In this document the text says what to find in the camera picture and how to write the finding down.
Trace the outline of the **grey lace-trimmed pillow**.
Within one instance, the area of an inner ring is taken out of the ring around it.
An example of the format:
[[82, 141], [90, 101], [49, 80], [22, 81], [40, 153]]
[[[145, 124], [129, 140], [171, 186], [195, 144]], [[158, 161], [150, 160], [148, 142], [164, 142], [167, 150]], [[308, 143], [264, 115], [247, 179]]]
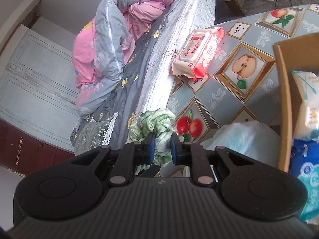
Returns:
[[93, 115], [79, 119], [70, 136], [76, 156], [91, 149], [107, 146], [114, 130], [118, 112], [103, 121], [96, 121]]

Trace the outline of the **white translucent plastic bag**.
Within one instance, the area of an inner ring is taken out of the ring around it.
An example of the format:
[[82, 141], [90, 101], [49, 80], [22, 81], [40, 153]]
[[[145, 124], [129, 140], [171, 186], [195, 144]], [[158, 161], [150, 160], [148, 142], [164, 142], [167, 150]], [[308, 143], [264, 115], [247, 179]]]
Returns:
[[224, 146], [273, 167], [277, 166], [280, 154], [280, 136], [259, 121], [224, 125], [201, 145], [208, 150]]

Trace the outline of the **red wet wipes pack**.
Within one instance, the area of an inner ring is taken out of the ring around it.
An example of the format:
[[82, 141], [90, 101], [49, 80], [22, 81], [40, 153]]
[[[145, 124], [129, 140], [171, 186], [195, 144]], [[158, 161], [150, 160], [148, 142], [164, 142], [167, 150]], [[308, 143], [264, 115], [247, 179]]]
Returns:
[[202, 79], [224, 34], [222, 27], [194, 30], [172, 62], [172, 74], [184, 75], [189, 79]]

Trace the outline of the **white stitched mattress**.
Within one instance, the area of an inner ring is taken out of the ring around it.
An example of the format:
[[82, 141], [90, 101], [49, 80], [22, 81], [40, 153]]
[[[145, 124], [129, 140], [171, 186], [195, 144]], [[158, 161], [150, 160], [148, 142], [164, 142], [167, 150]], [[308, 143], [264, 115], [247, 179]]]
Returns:
[[130, 124], [143, 112], [166, 107], [174, 77], [171, 64], [194, 29], [215, 24], [218, 0], [175, 0], [139, 39], [124, 69], [114, 110], [111, 146], [122, 147]]

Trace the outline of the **cardboard box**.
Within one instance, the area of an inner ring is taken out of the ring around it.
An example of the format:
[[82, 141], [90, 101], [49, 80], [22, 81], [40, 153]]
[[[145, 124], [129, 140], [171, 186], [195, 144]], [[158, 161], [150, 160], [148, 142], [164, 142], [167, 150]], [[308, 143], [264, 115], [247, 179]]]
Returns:
[[291, 72], [300, 70], [318, 73], [318, 33], [277, 42], [273, 50], [281, 93], [281, 151], [277, 167], [288, 172], [293, 132], [302, 103]]

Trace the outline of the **grey panelled door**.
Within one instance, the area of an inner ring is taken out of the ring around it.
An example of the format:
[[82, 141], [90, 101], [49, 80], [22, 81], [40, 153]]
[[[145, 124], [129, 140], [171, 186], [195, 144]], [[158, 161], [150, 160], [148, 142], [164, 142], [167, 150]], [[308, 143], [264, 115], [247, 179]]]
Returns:
[[76, 99], [71, 52], [19, 26], [1, 55], [1, 119], [38, 140], [73, 151]]

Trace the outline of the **green white cloth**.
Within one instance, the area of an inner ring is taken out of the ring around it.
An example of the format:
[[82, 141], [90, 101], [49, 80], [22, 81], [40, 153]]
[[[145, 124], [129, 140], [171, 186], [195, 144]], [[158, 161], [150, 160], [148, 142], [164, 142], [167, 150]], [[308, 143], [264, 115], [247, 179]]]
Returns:
[[176, 116], [169, 109], [160, 108], [142, 113], [129, 127], [129, 142], [145, 142], [149, 134], [155, 135], [153, 164], [166, 166], [172, 162], [170, 140], [175, 131], [172, 122]]

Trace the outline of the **cotton swab packet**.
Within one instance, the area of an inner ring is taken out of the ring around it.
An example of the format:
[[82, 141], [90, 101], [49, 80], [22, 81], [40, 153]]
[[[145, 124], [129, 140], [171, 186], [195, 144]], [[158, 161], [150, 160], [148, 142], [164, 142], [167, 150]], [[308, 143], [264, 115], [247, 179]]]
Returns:
[[307, 71], [293, 71], [292, 77], [301, 96], [294, 139], [318, 140], [318, 75]]

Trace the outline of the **blue tissue pack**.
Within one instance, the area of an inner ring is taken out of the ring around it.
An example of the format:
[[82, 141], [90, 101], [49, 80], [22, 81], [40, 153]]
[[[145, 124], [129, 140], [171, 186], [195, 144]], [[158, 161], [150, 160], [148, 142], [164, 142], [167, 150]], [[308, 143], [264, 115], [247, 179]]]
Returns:
[[307, 188], [308, 198], [301, 220], [318, 224], [318, 143], [295, 139], [291, 148], [289, 173]]

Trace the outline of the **pink and grey floral quilt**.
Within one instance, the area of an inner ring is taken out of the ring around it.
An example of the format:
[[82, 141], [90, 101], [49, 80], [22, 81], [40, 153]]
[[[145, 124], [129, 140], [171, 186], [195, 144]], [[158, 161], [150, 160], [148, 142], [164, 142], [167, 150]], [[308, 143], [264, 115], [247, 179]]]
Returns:
[[136, 41], [151, 29], [173, 0], [103, 0], [95, 17], [79, 32], [72, 50], [76, 109], [81, 118], [92, 114], [110, 96]]

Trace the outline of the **dark grey patterned bedsheet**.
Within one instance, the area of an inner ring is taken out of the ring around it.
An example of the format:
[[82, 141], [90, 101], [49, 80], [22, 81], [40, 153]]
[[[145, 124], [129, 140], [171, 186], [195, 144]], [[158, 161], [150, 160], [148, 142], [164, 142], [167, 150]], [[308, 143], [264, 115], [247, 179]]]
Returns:
[[75, 70], [80, 116], [70, 141], [80, 154], [99, 145], [120, 148], [128, 137], [127, 121], [168, 95], [168, 66], [181, 33], [178, 4], [168, 6], [147, 33], [135, 40], [125, 21], [141, 0], [103, 0], [96, 16], [74, 41]]

